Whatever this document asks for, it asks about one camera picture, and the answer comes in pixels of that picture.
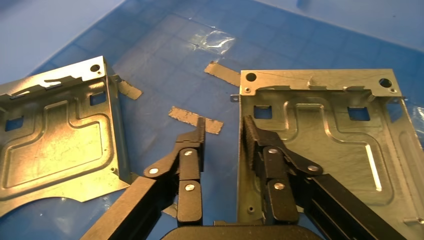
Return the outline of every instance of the mounting hole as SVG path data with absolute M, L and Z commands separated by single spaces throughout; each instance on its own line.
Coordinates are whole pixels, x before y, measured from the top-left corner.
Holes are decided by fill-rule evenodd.
M 387 78 L 382 78 L 378 82 L 384 88 L 390 88 L 392 86 L 392 82 L 389 79 L 387 79 Z
M 100 69 L 100 66 L 97 64 L 90 67 L 90 71 L 92 71 L 93 73 L 97 72 L 99 69 Z
M 248 212 L 249 214 L 253 214 L 253 213 L 255 212 L 255 208 L 254 208 L 253 206 L 249 206 L 249 207 L 247 208 L 247 212 Z
M 256 74 L 254 74 L 254 73 L 248 73 L 246 75 L 246 80 L 249 81 L 249 82 L 255 81 L 256 80 Z

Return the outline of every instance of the grid pattern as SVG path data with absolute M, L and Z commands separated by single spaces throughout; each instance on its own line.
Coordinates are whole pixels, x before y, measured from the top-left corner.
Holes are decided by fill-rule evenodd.
M 196 38 L 220 30 L 236 38 L 224 54 Z M 394 69 L 409 102 L 424 104 L 424 54 L 252 0 L 127 0 L 33 74 L 103 55 L 115 72 L 144 93 L 121 97 L 131 169 L 141 174 L 165 156 L 177 134 L 193 127 L 168 117 L 171 106 L 224 122 L 206 136 L 203 214 L 236 221 L 238 88 L 204 73 L 210 61 L 241 69 Z M 51 198 L 0 219 L 0 239 L 78 239 L 122 192 L 86 203 Z M 301 224 L 308 224 L 302 218 Z M 162 216 L 149 239 L 176 227 Z

